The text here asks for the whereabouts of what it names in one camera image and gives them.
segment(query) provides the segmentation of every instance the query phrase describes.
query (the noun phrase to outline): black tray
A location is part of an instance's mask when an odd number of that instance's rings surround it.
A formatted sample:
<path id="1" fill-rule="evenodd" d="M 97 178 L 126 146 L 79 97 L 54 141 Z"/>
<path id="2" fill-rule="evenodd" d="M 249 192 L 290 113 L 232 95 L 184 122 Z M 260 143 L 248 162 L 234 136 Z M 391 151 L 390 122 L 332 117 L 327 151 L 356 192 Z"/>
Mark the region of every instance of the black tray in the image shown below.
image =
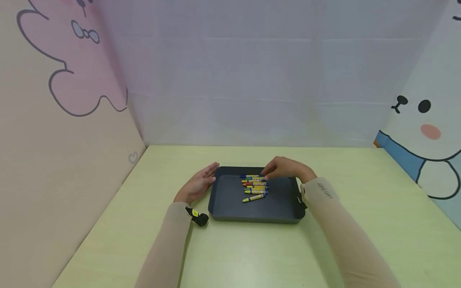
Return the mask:
<path id="1" fill-rule="evenodd" d="M 208 211 L 218 221 L 298 223 L 306 211 L 298 201 L 299 188 L 294 177 L 269 180 L 264 199 L 243 203 L 245 194 L 240 175 L 260 174 L 263 167 L 219 167 L 211 190 Z"/>

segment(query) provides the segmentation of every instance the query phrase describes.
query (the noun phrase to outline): beige sleeve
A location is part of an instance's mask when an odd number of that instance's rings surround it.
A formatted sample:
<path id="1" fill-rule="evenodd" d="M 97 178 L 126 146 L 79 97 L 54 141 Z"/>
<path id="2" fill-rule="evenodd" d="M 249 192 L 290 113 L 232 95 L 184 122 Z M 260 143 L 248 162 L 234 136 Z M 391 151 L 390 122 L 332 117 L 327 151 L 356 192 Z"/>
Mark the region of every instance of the beige sleeve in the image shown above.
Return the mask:
<path id="1" fill-rule="evenodd" d="M 347 288 L 400 287 L 386 261 L 325 178 L 302 184 L 301 193 L 326 236 Z"/>
<path id="2" fill-rule="evenodd" d="M 186 203 L 174 202 L 141 268 L 135 288 L 177 288 L 191 216 Z"/>

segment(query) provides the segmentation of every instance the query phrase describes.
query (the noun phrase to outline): cartoon eye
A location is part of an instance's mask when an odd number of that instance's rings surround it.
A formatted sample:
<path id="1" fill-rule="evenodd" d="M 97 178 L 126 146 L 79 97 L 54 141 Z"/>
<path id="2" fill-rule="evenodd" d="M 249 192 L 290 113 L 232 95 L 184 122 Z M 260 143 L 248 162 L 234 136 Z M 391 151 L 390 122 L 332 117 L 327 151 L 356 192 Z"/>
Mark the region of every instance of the cartoon eye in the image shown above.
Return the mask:
<path id="1" fill-rule="evenodd" d="M 83 0 L 77 0 L 77 4 L 80 5 L 81 8 L 85 8 L 85 2 Z"/>
<path id="2" fill-rule="evenodd" d="M 426 113 L 431 108 L 431 102 L 429 100 L 422 100 L 418 105 L 418 111 L 421 113 Z"/>

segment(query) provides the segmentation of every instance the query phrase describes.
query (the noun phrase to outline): yellow crayon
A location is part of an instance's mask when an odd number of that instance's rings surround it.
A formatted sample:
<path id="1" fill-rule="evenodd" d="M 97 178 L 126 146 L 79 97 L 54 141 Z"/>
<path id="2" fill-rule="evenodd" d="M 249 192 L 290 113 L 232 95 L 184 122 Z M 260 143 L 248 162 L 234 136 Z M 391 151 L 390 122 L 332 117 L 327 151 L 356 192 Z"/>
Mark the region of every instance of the yellow crayon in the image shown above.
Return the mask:
<path id="1" fill-rule="evenodd" d="M 242 180 L 242 183 L 266 182 L 264 179 Z"/>
<path id="2" fill-rule="evenodd" d="M 257 199 L 264 198 L 265 196 L 266 196 L 266 194 L 259 194 L 259 195 L 256 195 L 256 196 L 245 198 L 245 199 L 242 200 L 242 202 L 254 201 L 254 200 L 257 200 Z"/>
<path id="3" fill-rule="evenodd" d="M 253 180 L 253 179 L 262 179 L 262 180 L 265 180 L 264 177 L 248 177 L 248 178 L 245 178 L 245 180 Z"/>
<path id="4" fill-rule="evenodd" d="M 249 182 L 244 183 L 244 186 L 267 186 L 267 182 Z"/>
<path id="5" fill-rule="evenodd" d="M 265 190 L 245 190 L 246 194 L 267 194 Z"/>
<path id="6" fill-rule="evenodd" d="M 269 190 L 269 186 L 245 186 L 245 190 Z"/>
<path id="7" fill-rule="evenodd" d="M 252 178 L 252 177 L 262 177 L 262 175 L 240 175 L 240 178 Z"/>

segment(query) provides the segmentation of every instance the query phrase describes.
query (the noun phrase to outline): table surface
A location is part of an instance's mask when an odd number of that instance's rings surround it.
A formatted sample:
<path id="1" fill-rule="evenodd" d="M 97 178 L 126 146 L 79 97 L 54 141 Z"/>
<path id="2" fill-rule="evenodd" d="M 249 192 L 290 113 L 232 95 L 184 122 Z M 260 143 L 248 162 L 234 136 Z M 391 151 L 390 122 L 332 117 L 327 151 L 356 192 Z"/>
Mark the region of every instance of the table surface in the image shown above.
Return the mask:
<path id="1" fill-rule="evenodd" d="M 213 161 L 264 166 L 275 155 L 329 179 L 403 287 L 461 286 L 460 231 L 383 149 L 150 146 L 53 287 L 132 287 L 167 207 L 196 171 Z M 208 199 L 195 209 L 207 212 Z M 309 212 L 296 225 L 191 224 L 181 288 L 342 286 Z"/>

